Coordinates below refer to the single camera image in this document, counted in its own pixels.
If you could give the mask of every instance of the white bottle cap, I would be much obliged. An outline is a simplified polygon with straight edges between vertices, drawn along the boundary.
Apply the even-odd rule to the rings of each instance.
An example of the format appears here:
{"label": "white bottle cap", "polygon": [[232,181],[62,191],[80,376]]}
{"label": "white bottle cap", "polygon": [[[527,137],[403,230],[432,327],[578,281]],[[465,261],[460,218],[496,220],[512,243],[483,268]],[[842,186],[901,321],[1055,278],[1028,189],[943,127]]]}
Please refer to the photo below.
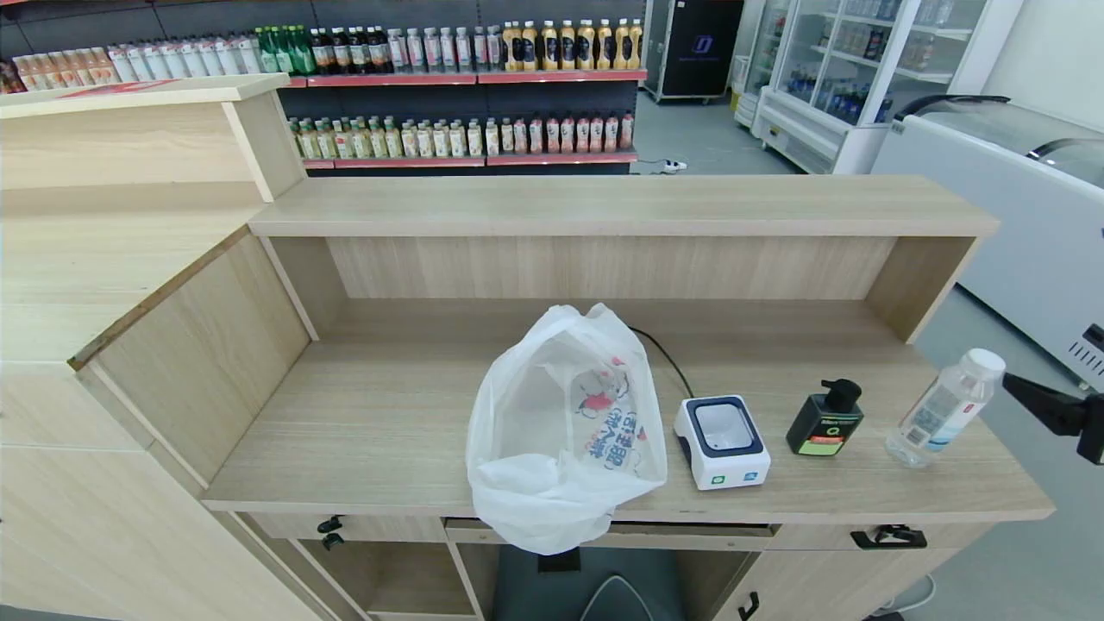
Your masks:
{"label": "white bottle cap", "polygon": [[980,348],[967,351],[959,364],[967,373],[985,379],[1000,377],[1008,368],[1004,358],[988,349]]}

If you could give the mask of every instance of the black bottle cap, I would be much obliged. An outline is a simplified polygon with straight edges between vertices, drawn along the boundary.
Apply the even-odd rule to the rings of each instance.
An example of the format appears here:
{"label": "black bottle cap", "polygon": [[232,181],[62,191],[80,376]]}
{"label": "black bottle cap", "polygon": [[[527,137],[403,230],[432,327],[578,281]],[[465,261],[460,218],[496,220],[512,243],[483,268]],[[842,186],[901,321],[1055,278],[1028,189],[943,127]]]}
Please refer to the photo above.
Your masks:
{"label": "black bottle cap", "polygon": [[862,394],[862,389],[858,383],[849,379],[837,379],[836,381],[824,380],[820,386],[828,389],[825,397],[825,408],[834,412],[850,412],[854,409],[854,402]]}

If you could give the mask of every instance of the drawer handle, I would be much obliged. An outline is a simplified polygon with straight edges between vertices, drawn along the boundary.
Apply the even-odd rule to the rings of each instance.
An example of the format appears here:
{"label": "drawer handle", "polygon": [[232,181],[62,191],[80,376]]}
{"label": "drawer handle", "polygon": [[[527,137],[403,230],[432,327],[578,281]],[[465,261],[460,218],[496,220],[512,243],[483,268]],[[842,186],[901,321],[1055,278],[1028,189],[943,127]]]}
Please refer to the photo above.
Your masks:
{"label": "drawer handle", "polygon": [[331,517],[331,518],[327,519],[326,522],[319,524],[318,525],[318,531],[321,533],[322,535],[326,535],[327,533],[333,533],[338,528],[341,528],[342,525],[341,525],[341,519],[340,518],[341,518],[340,515],[335,515],[333,517]]}
{"label": "drawer handle", "polygon": [[330,551],[333,549],[333,546],[340,546],[343,543],[344,537],[338,535],[337,533],[330,533],[329,535],[322,537],[322,547],[326,548],[326,551]]}
{"label": "drawer handle", "polygon": [[740,621],[747,621],[752,618],[752,614],[755,614],[755,611],[758,610],[758,591],[752,591],[749,597],[752,600],[752,604],[747,607],[747,610],[744,610],[744,607],[742,606],[736,609],[736,612],[740,613]]}
{"label": "drawer handle", "polygon": [[927,547],[924,531],[913,530],[904,524],[883,524],[874,530],[873,539],[863,530],[852,530],[851,539],[854,540],[854,545],[864,550],[916,550]]}

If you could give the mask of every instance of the freezer vent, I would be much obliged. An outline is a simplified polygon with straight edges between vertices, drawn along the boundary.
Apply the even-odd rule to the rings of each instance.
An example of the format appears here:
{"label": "freezer vent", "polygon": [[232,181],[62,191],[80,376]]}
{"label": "freezer vent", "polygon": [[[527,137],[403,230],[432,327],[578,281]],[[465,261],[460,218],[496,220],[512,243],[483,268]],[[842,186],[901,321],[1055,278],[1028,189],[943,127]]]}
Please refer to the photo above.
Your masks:
{"label": "freezer vent", "polygon": [[1089,372],[1104,376],[1104,328],[1093,324],[1081,336],[1070,345],[1068,352],[1087,367]]}

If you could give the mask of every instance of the counter drawer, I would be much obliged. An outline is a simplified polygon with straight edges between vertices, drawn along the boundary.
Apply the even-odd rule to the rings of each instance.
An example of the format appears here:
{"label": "counter drawer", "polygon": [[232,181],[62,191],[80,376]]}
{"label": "counter drawer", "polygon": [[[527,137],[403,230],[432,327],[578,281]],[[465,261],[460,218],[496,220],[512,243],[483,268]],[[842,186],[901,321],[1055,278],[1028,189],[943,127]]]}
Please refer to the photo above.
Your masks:
{"label": "counter drawer", "polygon": [[[772,550],[858,550],[851,533],[873,536],[879,524],[787,524],[779,527],[767,549]],[[959,549],[984,535],[992,524],[906,524],[924,534],[930,549]]]}
{"label": "counter drawer", "polygon": [[[445,533],[449,541],[458,544],[506,543],[490,526],[478,519],[446,519]],[[760,551],[768,547],[773,536],[774,529],[771,526],[758,524],[731,526],[614,522],[608,533],[583,545],[599,548]]]}
{"label": "counter drawer", "polygon": [[[251,513],[269,537],[321,539],[318,525],[333,517],[323,514]],[[399,515],[342,515],[333,530],[347,541],[445,541],[439,517]]]}

